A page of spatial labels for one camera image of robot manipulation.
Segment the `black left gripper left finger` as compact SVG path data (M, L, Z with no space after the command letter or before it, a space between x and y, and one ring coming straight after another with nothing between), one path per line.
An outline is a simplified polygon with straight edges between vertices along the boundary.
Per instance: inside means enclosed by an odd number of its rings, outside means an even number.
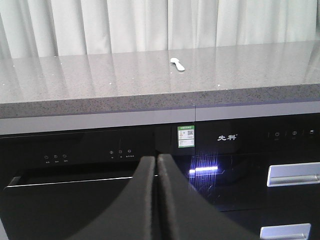
M155 164L155 157L143 156L133 177L107 210L69 239L152 239L152 192Z

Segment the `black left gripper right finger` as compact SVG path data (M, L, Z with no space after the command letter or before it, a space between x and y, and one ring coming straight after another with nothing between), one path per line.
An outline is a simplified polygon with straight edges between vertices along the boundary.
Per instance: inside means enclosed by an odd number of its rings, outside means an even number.
M170 154L157 157L158 203L165 240L256 240L189 185Z

